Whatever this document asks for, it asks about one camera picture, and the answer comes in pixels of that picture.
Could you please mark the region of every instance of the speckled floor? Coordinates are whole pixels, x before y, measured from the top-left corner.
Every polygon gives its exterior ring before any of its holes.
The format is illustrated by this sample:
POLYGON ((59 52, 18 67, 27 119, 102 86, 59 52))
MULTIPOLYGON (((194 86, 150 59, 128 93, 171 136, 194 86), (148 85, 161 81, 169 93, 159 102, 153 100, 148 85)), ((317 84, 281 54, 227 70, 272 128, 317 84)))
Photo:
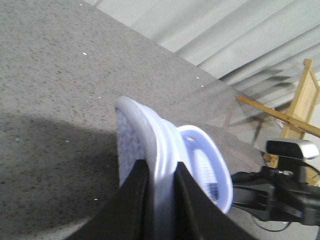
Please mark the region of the speckled floor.
MULTIPOLYGON (((94 7, 1 0, 0 22, 0 239, 63 239, 112 198, 122 95, 203 128, 233 173, 262 164, 223 129, 234 89, 94 7)), ((317 231, 268 233, 240 210, 229 216, 264 240, 312 240, 317 231)))

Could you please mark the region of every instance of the gray concrete floor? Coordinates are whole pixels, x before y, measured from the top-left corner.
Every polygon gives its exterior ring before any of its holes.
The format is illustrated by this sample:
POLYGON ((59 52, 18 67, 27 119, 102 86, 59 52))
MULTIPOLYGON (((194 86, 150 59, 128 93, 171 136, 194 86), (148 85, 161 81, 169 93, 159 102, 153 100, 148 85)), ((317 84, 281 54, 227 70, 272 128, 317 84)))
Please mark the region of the gray concrete floor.
MULTIPOLYGON (((2 0, 0 21, 0 239, 60 240, 112 198, 122 95, 204 129, 232 173, 263 164, 223 128, 237 91, 88 4, 2 0)), ((269 233, 243 211, 228 215, 264 240, 317 231, 269 233)))

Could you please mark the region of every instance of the wooden easel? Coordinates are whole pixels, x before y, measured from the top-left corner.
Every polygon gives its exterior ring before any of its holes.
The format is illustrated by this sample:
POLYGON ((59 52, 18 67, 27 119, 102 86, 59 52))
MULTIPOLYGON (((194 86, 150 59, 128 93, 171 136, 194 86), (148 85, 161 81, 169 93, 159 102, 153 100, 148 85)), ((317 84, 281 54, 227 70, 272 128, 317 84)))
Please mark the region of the wooden easel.
MULTIPOLYGON (((237 99, 263 110, 272 117, 283 120, 285 124, 280 135, 281 138, 303 139, 306 133, 320 138, 320 128, 309 124, 320 95, 320 86, 311 64, 311 59, 304 60, 304 71, 294 98, 286 113, 276 111, 243 96, 238 96, 237 99)), ((270 160, 270 167, 277 167, 278 156, 266 153, 265 158, 270 160)), ((307 181, 311 185, 315 185, 320 179, 320 176, 315 175, 313 170, 309 168, 307 168, 306 174, 307 181)))

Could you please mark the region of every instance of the white curtain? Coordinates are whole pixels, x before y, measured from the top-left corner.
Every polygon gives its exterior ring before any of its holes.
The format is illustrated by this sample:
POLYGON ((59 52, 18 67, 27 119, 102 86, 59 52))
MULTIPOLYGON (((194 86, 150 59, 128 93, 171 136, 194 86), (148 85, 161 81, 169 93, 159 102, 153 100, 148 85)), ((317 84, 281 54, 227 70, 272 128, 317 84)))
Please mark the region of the white curtain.
POLYGON ((320 0, 86 1, 272 108, 320 72, 320 0))

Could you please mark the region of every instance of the black cable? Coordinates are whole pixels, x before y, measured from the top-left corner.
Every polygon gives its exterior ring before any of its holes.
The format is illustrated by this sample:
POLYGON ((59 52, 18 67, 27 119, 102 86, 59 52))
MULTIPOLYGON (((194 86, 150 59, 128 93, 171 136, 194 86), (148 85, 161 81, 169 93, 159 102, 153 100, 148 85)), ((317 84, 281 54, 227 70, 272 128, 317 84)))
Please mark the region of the black cable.
POLYGON ((260 224, 258 224, 256 221, 256 218, 254 216, 251 215, 251 218, 252 218, 252 221, 254 222, 255 225, 257 225, 259 228, 266 230, 268 232, 271 232, 271 233, 282 232, 282 231, 286 230, 292 224, 292 222, 287 222, 287 224, 284 226, 284 228, 278 229, 278 230, 272 230, 272 229, 265 228, 265 227, 261 226, 260 224))

